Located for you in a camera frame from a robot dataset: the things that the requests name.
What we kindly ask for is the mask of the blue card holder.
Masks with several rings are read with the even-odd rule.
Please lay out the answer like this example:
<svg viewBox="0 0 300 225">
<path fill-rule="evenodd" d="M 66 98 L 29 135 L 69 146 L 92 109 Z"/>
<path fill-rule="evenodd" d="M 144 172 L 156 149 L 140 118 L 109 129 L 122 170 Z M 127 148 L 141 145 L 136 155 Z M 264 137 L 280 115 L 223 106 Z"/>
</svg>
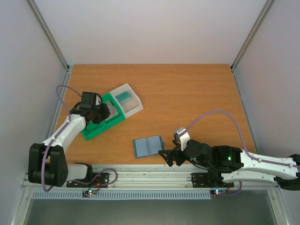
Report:
<svg viewBox="0 0 300 225">
<path fill-rule="evenodd" d="M 158 155 L 165 149 L 165 143 L 160 135 L 133 140 L 135 158 L 144 158 Z"/>
</svg>

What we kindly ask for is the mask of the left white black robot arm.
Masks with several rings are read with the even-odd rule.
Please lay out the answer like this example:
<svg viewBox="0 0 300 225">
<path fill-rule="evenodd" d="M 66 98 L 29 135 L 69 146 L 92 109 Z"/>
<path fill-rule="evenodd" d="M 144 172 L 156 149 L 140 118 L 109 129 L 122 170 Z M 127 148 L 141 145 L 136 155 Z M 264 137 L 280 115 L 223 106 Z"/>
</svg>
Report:
<svg viewBox="0 0 300 225">
<path fill-rule="evenodd" d="M 30 147 L 29 182 L 41 184 L 45 192 L 72 180 L 78 180 L 84 187 L 92 185 L 94 174 L 91 166 L 83 163 L 69 165 L 65 153 L 88 124 L 99 124 L 109 116 L 109 108 L 98 93 L 83 92 L 81 101 L 68 112 L 58 130 L 42 143 L 34 143 Z"/>
</svg>

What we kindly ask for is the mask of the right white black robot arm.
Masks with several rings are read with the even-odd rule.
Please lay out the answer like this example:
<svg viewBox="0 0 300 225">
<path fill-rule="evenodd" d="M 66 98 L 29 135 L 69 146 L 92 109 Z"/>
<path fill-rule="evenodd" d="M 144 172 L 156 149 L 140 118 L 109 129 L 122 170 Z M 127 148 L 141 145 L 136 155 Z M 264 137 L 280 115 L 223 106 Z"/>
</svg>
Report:
<svg viewBox="0 0 300 225">
<path fill-rule="evenodd" d="M 174 140 L 172 150 L 160 150 L 159 155 L 169 166 L 190 162 L 204 173 L 193 173 L 195 188 L 232 188 L 234 182 L 267 182 L 290 191 L 300 189 L 300 157 L 266 157 L 231 146 L 209 146 L 189 140 L 185 149 Z"/>
</svg>

